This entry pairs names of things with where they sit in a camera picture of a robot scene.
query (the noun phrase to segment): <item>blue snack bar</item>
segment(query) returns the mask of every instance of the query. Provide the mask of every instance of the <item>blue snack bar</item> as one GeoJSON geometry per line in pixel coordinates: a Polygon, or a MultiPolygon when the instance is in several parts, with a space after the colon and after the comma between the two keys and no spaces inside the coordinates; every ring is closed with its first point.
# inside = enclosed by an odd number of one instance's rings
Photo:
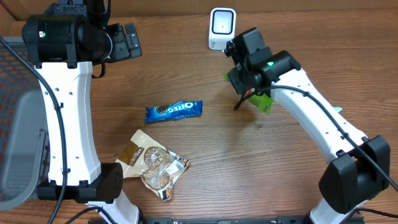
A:
{"type": "Polygon", "coordinates": [[[147,108],[145,122],[167,121],[170,119],[183,119],[201,115],[203,102],[181,101],[174,105],[155,106],[147,108]]]}

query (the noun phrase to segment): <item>white label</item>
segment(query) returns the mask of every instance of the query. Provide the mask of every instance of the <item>white label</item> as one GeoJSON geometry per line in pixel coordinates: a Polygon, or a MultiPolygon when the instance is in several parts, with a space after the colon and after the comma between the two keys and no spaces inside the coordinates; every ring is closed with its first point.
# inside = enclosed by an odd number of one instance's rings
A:
{"type": "Polygon", "coordinates": [[[184,166],[178,160],[174,160],[174,162],[171,163],[171,165],[169,165],[169,167],[166,169],[166,172],[169,175],[172,175],[175,172],[182,170],[183,168],[184,166]]]}

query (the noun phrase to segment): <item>blue wrapper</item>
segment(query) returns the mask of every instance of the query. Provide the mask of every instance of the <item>blue wrapper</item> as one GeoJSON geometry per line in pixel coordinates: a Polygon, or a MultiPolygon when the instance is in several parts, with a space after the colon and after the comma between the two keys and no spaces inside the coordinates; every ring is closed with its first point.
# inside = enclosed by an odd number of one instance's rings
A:
{"type": "Polygon", "coordinates": [[[181,101],[174,105],[155,106],[147,108],[145,122],[166,121],[170,119],[183,119],[201,115],[203,102],[181,101]]]}

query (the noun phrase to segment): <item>brown label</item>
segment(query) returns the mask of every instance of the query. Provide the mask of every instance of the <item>brown label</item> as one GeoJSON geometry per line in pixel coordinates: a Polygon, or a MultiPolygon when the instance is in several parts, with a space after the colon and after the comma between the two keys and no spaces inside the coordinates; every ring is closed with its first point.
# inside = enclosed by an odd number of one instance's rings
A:
{"type": "Polygon", "coordinates": [[[138,147],[134,142],[129,141],[129,144],[119,156],[119,160],[132,167],[136,164],[138,157],[143,152],[143,147],[138,147]]]}

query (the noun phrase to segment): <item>table surface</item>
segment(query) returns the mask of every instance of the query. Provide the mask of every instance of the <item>table surface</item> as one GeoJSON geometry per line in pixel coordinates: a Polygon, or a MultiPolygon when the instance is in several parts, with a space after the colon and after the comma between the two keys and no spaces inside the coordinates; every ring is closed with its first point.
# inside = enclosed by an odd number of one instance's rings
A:
{"type": "MultiPolygon", "coordinates": [[[[341,114],[369,137],[391,146],[391,177],[398,181],[398,9],[238,14],[236,33],[258,27],[273,52],[288,50],[341,114]]],[[[91,84],[95,146],[113,162],[137,129],[192,162],[178,179],[173,199],[161,202],[140,179],[123,190],[147,217],[264,218],[303,215],[321,199],[326,169],[317,145],[278,103],[264,115],[249,103],[233,112],[239,96],[223,75],[233,67],[208,49],[208,16],[113,18],[134,22],[144,55],[107,64],[91,84]],[[144,123],[145,107],[203,100],[203,115],[144,123]]],[[[12,35],[20,35],[15,22],[12,35]]],[[[365,207],[398,213],[389,187],[365,207]]],[[[45,223],[55,202],[28,201],[2,212],[0,222],[45,223]]],[[[64,201],[56,223],[84,205],[64,201]]],[[[393,223],[364,214],[368,223],[393,223]]],[[[76,223],[98,218],[95,212],[76,223]]]]}

